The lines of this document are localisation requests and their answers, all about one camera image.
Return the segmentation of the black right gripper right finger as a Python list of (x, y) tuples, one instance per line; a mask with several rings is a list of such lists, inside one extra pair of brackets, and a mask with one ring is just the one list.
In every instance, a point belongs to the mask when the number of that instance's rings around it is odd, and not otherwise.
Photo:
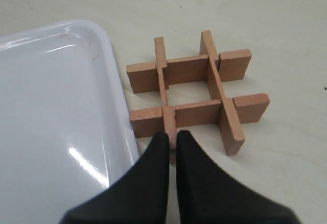
[(226, 173), (187, 130), (177, 134), (176, 185), (181, 223), (300, 223), (290, 208)]

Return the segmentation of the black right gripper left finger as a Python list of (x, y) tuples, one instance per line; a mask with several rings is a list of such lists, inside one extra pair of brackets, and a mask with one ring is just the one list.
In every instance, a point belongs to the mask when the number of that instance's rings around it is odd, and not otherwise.
[(139, 160), (118, 181), (68, 210), (61, 223), (165, 223), (169, 138), (157, 132)]

